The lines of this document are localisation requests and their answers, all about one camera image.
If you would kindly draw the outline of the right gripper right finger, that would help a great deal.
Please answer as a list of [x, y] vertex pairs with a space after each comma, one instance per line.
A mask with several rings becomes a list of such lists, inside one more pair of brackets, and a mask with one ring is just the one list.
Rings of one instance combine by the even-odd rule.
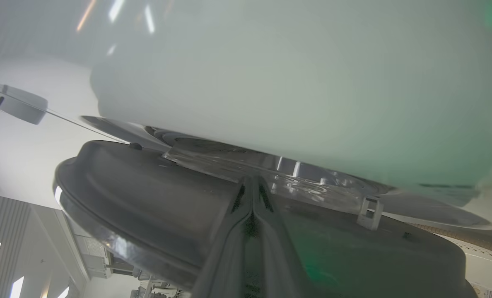
[[265, 298], [308, 298], [314, 294], [309, 277], [285, 223], [261, 177], [253, 178], [253, 215], [258, 223]]

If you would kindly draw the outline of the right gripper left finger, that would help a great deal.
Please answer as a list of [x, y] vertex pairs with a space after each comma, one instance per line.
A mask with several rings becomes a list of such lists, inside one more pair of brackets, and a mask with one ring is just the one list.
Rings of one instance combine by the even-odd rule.
[[252, 215], [252, 178], [244, 177], [218, 226], [191, 298], [243, 298], [246, 225]]

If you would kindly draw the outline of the dark round washing machine door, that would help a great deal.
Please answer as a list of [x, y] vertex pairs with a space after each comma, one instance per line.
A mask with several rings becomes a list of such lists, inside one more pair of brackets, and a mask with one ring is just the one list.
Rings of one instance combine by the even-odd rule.
[[386, 216], [371, 231], [357, 214], [295, 199], [292, 184], [264, 168], [226, 162], [203, 172], [203, 165], [178, 164], [138, 143], [90, 141], [59, 164], [53, 192], [64, 213], [111, 252], [190, 294], [232, 196], [250, 177], [243, 298], [265, 298], [253, 215], [253, 178], [261, 177], [314, 287], [308, 298], [477, 298], [465, 254], [440, 236]]

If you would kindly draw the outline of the grey plastic door latch hook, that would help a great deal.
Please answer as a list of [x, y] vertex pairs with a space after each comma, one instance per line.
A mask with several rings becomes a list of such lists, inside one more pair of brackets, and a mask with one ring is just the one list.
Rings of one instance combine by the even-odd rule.
[[371, 231], [376, 231], [381, 220], [384, 204], [377, 199], [365, 197], [360, 206], [357, 224]]

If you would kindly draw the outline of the white front-load washing machine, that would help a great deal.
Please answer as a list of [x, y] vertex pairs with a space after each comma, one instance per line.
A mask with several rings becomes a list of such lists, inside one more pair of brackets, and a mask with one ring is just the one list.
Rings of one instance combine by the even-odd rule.
[[492, 222], [492, 0], [98, 0], [72, 33], [103, 117]]

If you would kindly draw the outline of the cream basket with brown rim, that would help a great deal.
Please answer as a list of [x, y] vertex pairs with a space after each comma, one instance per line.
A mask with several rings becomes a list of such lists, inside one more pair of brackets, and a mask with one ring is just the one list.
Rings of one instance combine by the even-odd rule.
[[463, 249], [467, 258], [466, 275], [469, 281], [492, 288], [492, 236], [478, 230], [441, 228], [413, 223], [422, 230], [445, 237]]

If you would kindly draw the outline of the round white ceiling fixture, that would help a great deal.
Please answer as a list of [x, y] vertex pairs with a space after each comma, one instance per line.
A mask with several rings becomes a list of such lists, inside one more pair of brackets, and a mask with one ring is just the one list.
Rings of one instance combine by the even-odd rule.
[[29, 124], [39, 125], [47, 114], [48, 100], [36, 94], [0, 84], [0, 111]]

